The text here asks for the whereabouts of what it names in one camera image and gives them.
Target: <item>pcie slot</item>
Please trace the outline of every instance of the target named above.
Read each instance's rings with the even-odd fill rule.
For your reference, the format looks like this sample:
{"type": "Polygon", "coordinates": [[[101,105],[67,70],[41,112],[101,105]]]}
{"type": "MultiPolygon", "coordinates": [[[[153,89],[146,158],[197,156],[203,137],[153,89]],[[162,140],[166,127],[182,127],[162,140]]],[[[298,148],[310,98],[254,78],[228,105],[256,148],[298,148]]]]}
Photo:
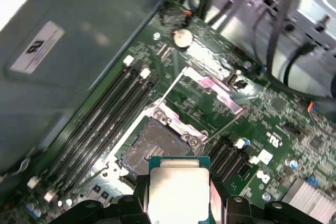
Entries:
{"type": "Polygon", "coordinates": [[[113,130],[109,132],[108,136],[106,137],[105,142],[97,149],[97,151],[93,154],[92,157],[89,157],[89,162],[80,169],[80,171],[75,175],[75,180],[70,183],[67,188],[64,189],[64,192],[66,193],[68,190],[72,189],[74,185],[79,183],[82,180],[83,175],[85,175],[91,167],[98,161],[100,156],[104,153],[104,151],[108,148],[108,146],[116,141],[116,137],[119,135],[123,125],[129,120],[130,116],[137,110],[139,104],[141,104],[151,89],[153,88],[154,84],[151,82],[148,82],[146,84],[146,87],[142,89],[139,94],[134,96],[134,99],[131,100],[130,108],[126,108],[122,114],[123,116],[119,117],[117,119],[117,123],[113,126],[113,130]]]}
{"type": "Polygon", "coordinates": [[[215,171],[219,176],[224,174],[228,168],[232,166],[237,159],[239,159],[240,154],[237,153],[237,150],[231,150],[228,157],[225,158],[225,161],[221,164],[218,170],[215,171]]]}
{"type": "Polygon", "coordinates": [[[223,155],[223,152],[226,152],[228,149],[230,149],[230,146],[228,146],[226,143],[223,143],[223,146],[215,151],[213,158],[210,159],[210,168],[216,165],[218,161],[221,161],[220,157],[223,155]]]}
{"type": "Polygon", "coordinates": [[[88,131],[78,145],[74,147],[74,152],[71,157],[67,157],[67,162],[58,169],[55,174],[54,184],[58,183],[64,176],[71,173],[72,169],[81,164],[83,159],[83,153],[86,149],[92,149],[99,142],[100,138],[104,136],[105,131],[109,129],[111,122],[113,122],[114,116],[119,112],[119,106],[127,102],[129,98],[133,97],[134,90],[137,90],[140,86],[137,85],[138,82],[134,82],[136,76],[133,75],[132,78],[128,79],[126,83],[123,83],[122,88],[119,90],[118,100],[111,99],[107,104],[105,110],[96,123],[93,125],[90,131],[88,131]]]}
{"type": "Polygon", "coordinates": [[[120,85],[115,88],[114,92],[111,94],[111,97],[106,100],[106,103],[102,107],[100,114],[96,117],[91,127],[84,133],[84,135],[81,136],[79,141],[72,147],[70,152],[65,155],[65,158],[59,161],[56,169],[50,171],[49,177],[51,177],[51,181],[57,181],[60,179],[60,176],[63,173],[63,169],[67,169],[71,165],[71,162],[76,160],[80,150],[85,148],[86,145],[90,144],[92,141],[92,135],[95,133],[97,128],[101,126],[101,123],[111,112],[110,110],[116,107],[115,105],[118,103],[118,100],[122,100],[122,96],[125,94],[135,79],[136,73],[134,70],[132,70],[128,78],[125,81],[121,81],[121,83],[119,83],[120,85]]]}
{"type": "Polygon", "coordinates": [[[112,81],[112,83],[108,86],[108,88],[105,90],[103,95],[100,97],[98,102],[91,108],[91,110],[80,120],[80,122],[77,124],[75,130],[71,133],[69,136],[69,139],[66,141],[66,143],[60,148],[57,155],[51,160],[50,164],[53,167],[50,167],[51,169],[54,168],[54,166],[59,165],[59,160],[64,155],[65,151],[74,143],[75,140],[78,139],[78,135],[81,131],[83,131],[87,125],[94,119],[94,117],[97,114],[97,111],[99,111],[106,101],[108,100],[108,97],[111,95],[111,93],[114,93],[114,90],[116,86],[119,85],[119,83],[122,81],[123,78],[129,73],[129,69],[125,68],[122,71],[120,71],[117,75],[117,77],[112,81]]]}
{"type": "Polygon", "coordinates": [[[230,169],[228,169],[226,172],[224,172],[221,176],[221,180],[223,183],[227,182],[227,180],[231,177],[231,175],[234,172],[237,172],[239,170],[239,168],[244,164],[245,160],[243,157],[239,157],[239,159],[237,159],[234,163],[234,165],[232,165],[230,167],[230,169]]]}
{"type": "Polygon", "coordinates": [[[207,155],[206,156],[208,156],[208,157],[213,157],[214,156],[214,154],[216,153],[216,151],[219,149],[219,148],[221,148],[223,146],[223,143],[219,140],[218,142],[217,142],[217,144],[210,150],[210,152],[209,153],[207,153],[207,155]]]}
{"type": "Polygon", "coordinates": [[[210,166],[211,171],[214,172],[219,170],[223,162],[225,162],[227,158],[230,157],[231,154],[232,154],[231,148],[225,145],[224,151],[218,155],[216,162],[214,162],[213,165],[210,166]]]}

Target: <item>green circuit board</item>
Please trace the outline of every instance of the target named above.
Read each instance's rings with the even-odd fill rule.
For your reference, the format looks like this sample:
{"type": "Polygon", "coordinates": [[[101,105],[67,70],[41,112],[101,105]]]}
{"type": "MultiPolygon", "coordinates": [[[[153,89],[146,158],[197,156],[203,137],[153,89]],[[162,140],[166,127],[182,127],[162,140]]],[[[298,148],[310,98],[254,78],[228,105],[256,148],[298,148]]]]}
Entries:
{"type": "MultiPolygon", "coordinates": [[[[158,81],[132,115],[123,122],[119,134],[107,146],[99,162],[106,161],[106,157],[110,156],[109,152],[114,150],[137,116],[146,106],[163,97],[186,67],[222,83],[225,83],[232,72],[239,71],[238,80],[244,80],[246,86],[233,89],[230,94],[231,99],[247,113],[224,130],[223,127],[235,118],[235,114],[217,97],[214,90],[203,88],[192,78],[182,76],[164,99],[165,104],[179,115],[181,122],[192,125],[199,132],[206,132],[211,139],[202,149],[202,154],[207,154],[221,136],[234,132],[250,142],[251,156],[268,158],[253,165],[244,177],[233,175],[224,185],[226,190],[232,195],[245,196],[253,204],[263,207],[265,193],[269,193],[272,200],[280,200],[297,177],[305,179],[313,176],[319,181],[319,188],[333,196],[332,188],[336,180],[336,137],[332,137],[335,134],[332,123],[320,115],[314,115],[329,134],[321,132],[311,122],[306,108],[300,106],[299,98],[273,89],[266,77],[258,72],[259,66],[248,55],[197,18],[188,27],[193,34],[192,46],[184,52],[176,50],[172,42],[172,31],[181,27],[184,18],[182,9],[175,4],[167,11],[164,23],[158,16],[153,17],[30,174],[40,175],[48,169],[51,160],[67,143],[79,122],[90,112],[121,71],[124,59],[132,56],[135,60],[141,60],[151,70],[151,74],[157,76],[158,81]],[[300,130],[299,136],[286,130],[288,123],[300,130]],[[260,156],[264,151],[272,157],[260,156]],[[288,167],[288,161],[291,160],[297,161],[296,169],[288,167]]],[[[121,159],[134,143],[146,123],[146,120],[139,123],[115,151],[117,159],[121,159]]],[[[116,185],[107,185],[106,180],[104,184],[113,191],[114,196],[124,193],[116,185]]],[[[57,210],[52,212],[53,215],[57,214],[57,210]]]]}

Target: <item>sticker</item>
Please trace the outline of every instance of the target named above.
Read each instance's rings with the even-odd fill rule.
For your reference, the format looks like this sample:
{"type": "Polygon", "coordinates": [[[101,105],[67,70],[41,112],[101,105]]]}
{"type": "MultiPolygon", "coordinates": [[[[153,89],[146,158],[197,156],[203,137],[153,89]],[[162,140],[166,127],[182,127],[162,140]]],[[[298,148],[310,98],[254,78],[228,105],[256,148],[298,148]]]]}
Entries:
{"type": "Polygon", "coordinates": [[[262,151],[258,155],[258,159],[260,159],[260,161],[262,161],[265,165],[268,165],[272,158],[273,155],[265,149],[262,149],[262,151]]]}
{"type": "Polygon", "coordinates": [[[63,34],[64,30],[54,22],[46,23],[10,70],[26,74],[33,73],[63,34]]]}
{"type": "Polygon", "coordinates": [[[268,176],[267,174],[265,174],[263,171],[259,170],[257,172],[257,178],[260,178],[261,181],[264,183],[264,184],[267,184],[269,182],[269,180],[271,179],[270,176],[268,176]]]}

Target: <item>heatsink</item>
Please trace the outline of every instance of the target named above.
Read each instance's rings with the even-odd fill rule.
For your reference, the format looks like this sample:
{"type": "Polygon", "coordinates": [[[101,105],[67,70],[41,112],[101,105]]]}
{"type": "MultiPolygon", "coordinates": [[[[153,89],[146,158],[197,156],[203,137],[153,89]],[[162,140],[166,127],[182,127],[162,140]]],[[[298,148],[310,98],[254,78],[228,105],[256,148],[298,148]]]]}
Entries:
{"type": "Polygon", "coordinates": [[[294,182],[282,201],[325,224],[336,212],[336,204],[331,198],[302,179],[294,182]]]}

